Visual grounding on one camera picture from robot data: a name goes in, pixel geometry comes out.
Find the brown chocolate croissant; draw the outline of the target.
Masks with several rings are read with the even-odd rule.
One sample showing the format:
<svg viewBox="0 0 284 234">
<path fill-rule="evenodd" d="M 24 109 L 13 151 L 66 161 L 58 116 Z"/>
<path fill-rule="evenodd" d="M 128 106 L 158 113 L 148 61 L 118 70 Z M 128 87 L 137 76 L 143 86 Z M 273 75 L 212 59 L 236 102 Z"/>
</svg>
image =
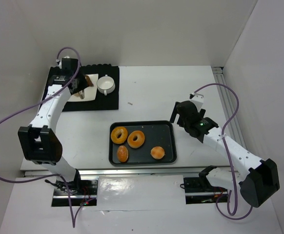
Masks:
<svg viewBox="0 0 284 234">
<path fill-rule="evenodd" d="M 93 82 L 91 81 L 91 79 L 90 79 L 90 77 L 88 75 L 85 75 L 85 79 L 86 79 L 86 82 L 87 82 L 89 87 L 93 87 L 94 86 Z"/>
</svg>

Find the silver metal tongs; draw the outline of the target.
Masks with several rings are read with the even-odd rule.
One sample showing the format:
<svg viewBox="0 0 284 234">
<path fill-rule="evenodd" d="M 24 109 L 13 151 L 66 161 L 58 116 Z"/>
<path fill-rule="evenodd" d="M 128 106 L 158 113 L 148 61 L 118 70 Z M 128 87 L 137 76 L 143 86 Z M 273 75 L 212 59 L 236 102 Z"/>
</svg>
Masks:
<svg viewBox="0 0 284 234">
<path fill-rule="evenodd" d="M 79 94 L 81 99 L 84 99 L 84 97 L 85 97 L 84 90 L 79 91 L 78 94 Z"/>
</svg>

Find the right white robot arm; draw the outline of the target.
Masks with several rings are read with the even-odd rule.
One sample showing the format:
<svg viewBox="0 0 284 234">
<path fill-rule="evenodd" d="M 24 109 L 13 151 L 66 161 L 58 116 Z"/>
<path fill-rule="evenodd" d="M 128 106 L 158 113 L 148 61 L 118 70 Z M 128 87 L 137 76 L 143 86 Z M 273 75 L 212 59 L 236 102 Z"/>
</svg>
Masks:
<svg viewBox="0 0 284 234">
<path fill-rule="evenodd" d="M 276 163 L 250 153 L 227 134 L 223 134 L 218 124 L 204 117 L 204 114 L 204 109 L 198 111 L 196 105 L 189 100 L 176 102 L 170 122 L 176 122 L 191 137 L 231 159 L 238 174 L 233 176 L 229 171 L 209 166 L 200 172 L 199 177 L 208 186 L 231 191 L 238 188 L 242 198 L 250 206 L 260 207 L 280 188 Z"/>
</svg>

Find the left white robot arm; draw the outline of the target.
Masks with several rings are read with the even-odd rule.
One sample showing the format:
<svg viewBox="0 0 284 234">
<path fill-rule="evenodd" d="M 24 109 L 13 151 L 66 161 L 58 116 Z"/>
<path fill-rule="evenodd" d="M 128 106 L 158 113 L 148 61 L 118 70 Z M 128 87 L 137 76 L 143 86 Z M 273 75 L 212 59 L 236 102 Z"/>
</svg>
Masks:
<svg viewBox="0 0 284 234">
<path fill-rule="evenodd" d="M 48 81 L 45 102 L 30 124 L 18 130 L 25 159 L 53 174 L 61 175 L 56 186 L 61 188 L 67 184 L 74 191 L 82 187 L 80 173 L 64 159 L 63 146 L 56 137 L 56 126 L 71 96 L 88 87 L 79 68 L 80 63 L 76 58 L 62 58 L 58 61 L 58 69 Z"/>
</svg>

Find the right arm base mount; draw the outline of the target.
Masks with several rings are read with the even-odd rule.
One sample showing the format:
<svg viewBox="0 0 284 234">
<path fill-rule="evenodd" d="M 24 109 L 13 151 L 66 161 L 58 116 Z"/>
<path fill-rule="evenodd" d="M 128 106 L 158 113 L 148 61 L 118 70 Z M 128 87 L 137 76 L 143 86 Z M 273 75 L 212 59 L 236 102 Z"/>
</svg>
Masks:
<svg viewBox="0 0 284 234">
<path fill-rule="evenodd" d="M 180 188 L 185 192 L 186 204 L 211 204 L 218 198 L 220 203 L 227 202 L 227 189 L 205 185 L 199 177 L 184 177 Z"/>
</svg>

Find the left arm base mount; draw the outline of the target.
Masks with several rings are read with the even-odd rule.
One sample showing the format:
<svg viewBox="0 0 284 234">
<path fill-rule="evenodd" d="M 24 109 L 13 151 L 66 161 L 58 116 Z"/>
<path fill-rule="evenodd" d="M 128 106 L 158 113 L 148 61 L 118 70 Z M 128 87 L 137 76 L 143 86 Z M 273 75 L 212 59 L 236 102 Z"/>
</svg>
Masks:
<svg viewBox="0 0 284 234">
<path fill-rule="evenodd" d="M 62 181 L 51 183 L 55 188 L 52 197 L 52 207 L 69 207 L 67 188 Z M 97 192 L 98 180 L 82 180 L 81 187 L 74 189 L 69 187 L 71 205 L 72 207 L 83 206 L 96 206 L 97 205 Z"/>
</svg>

